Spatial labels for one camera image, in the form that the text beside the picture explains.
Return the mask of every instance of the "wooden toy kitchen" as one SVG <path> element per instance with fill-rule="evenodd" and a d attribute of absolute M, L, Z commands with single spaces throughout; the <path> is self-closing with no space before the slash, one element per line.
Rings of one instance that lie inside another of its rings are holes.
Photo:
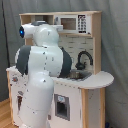
<path fill-rule="evenodd" d="M 105 87 L 112 84 L 111 74 L 101 71 L 101 12 L 56 12 L 20 14 L 21 24 L 46 21 L 63 25 L 59 32 L 59 47 L 72 58 L 72 70 L 67 78 L 53 78 L 54 96 L 48 115 L 51 128 L 105 128 Z M 25 39 L 25 45 L 34 45 Z M 28 76 L 15 66 L 7 69 L 11 117 L 18 117 Z"/>

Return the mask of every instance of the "faucet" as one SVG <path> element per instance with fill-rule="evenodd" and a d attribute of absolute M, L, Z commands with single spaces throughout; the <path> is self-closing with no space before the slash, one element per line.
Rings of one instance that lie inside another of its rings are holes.
<path fill-rule="evenodd" d="M 78 54 L 78 63 L 76 64 L 77 70 L 83 70 L 85 69 L 85 64 L 82 64 L 80 62 L 81 55 L 86 54 L 90 60 L 90 65 L 93 65 L 93 59 L 92 56 L 87 51 L 82 51 Z"/>

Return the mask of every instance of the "floor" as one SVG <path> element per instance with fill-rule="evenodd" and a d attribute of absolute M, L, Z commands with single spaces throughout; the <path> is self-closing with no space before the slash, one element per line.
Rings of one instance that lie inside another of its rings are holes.
<path fill-rule="evenodd" d="M 9 99 L 0 102 L 0 128 L 18 128 L 12 125 Z"/>

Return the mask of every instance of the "microwave door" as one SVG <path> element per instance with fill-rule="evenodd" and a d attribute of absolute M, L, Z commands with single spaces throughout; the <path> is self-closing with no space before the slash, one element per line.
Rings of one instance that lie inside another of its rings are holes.
<path fill-rule="evenodd" d="M 63 25 L 63 31 L 60 33 L 78 33 L 77 15 L 58 15 L 55 19 L 57 25 Z"/>

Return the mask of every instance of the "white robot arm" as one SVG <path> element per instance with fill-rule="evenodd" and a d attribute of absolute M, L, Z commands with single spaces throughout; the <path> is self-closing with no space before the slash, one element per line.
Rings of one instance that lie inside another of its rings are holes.
<path fill-rule="evenodd" d="M 34 22 L 20 27 L 20 36 L 33 38 L 36 44 L 22 46 L 15 56 L 16 68 L 29 78 L 19 111 L 23 122 L 20 128 L 50 128 L 47 115 L 54 93 L 51 77 L 66 77 L 71 70 L 71 58 L 58 47 L 55 28 L 61 30 L 62 26 Z"/>

